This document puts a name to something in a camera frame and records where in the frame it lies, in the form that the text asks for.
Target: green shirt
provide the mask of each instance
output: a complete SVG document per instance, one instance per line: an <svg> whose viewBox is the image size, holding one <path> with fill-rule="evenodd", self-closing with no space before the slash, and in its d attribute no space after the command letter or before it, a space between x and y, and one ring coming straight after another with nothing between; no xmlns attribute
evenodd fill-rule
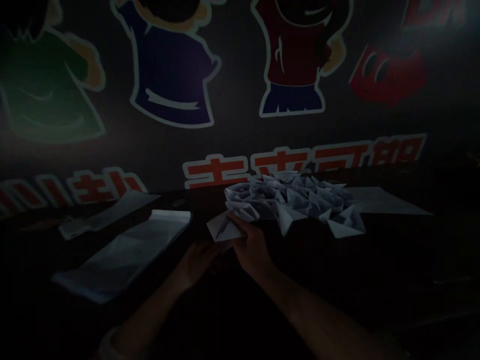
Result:
<svg viewBox="0 0 480 360"><path fill-rule="evenodd" d="M79 82L89 64L61 38L45 31L35 41L2 34L0 89L11 129L39 143L75 143L105 133Z"/></svg>

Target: red logo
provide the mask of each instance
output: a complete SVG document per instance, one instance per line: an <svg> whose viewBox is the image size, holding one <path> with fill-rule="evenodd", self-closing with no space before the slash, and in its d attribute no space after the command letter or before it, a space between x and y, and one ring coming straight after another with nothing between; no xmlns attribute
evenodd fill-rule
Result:
<svg viewBox="0 0 480 360"><path fill-rule="evenodd" d="M369 44L350 78L350 86L356 95L389 106L407 98L426 82L427 76L418 51L407 59L400 59Z"/></svg>

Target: painted wall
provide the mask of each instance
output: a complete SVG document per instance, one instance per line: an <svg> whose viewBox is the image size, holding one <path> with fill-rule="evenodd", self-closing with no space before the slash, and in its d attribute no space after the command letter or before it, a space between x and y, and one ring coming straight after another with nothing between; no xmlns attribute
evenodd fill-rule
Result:
<svg viewBox="0 0 480 360"><path fill-rule="evenodd" d="M169 4L51 0L35 41L3 32L3 216L283 169L480 162L476 1Z"/></svg>

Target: red shirt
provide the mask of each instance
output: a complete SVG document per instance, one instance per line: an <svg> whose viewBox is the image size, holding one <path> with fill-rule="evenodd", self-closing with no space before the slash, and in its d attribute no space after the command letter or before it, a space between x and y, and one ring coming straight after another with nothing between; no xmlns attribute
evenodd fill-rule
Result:
<svg viewBox="0 0 480 360"><path fill-rule="evenodd" d="M270 39L268 80L285 86L314 84L317 72L326 63L315 54L315 40L324 24L294 25L282 16L275 0L259 0L255 8ZM328 59L331 54L332 50L325 44L324 57Z"/></svg>

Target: blue shirt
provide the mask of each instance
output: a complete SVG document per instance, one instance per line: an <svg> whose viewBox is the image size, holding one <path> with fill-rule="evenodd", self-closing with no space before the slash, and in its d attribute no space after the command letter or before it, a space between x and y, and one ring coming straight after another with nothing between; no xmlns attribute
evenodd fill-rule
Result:
<svg viewBox="0 0 480 360"><path fill-rule="evenodd" d="M169 125L211 125L204 80L218 63L204 45L185 33L150 25L133 1L127 1L118 12L130 28L136 51L136 107Z"/></svg>

